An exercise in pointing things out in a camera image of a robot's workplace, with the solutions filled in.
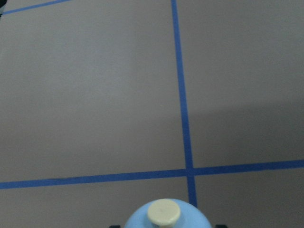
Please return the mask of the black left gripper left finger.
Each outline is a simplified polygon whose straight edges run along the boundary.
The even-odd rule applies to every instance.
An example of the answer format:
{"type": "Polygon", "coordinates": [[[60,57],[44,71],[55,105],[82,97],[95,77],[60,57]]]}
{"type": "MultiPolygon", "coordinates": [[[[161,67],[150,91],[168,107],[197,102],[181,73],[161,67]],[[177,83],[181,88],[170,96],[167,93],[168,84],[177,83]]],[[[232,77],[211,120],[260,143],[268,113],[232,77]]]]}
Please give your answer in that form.
{"type": "Polygon", "coordinates": [[[122,228],[121,225],[110,225],[109,228],[122,228]]]}

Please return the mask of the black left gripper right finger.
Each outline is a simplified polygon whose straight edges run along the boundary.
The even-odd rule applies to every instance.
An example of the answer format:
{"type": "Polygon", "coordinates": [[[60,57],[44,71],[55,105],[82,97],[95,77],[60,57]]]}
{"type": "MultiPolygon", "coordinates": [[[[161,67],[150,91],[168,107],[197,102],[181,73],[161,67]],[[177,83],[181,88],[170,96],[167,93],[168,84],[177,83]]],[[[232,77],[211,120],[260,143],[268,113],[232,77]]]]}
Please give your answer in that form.
{"type": "Polygon", "coordinates": [[[215,225],[214,228],[225,228],[225,225],[224,224],[217,224],[217,225],[215,225]]]}

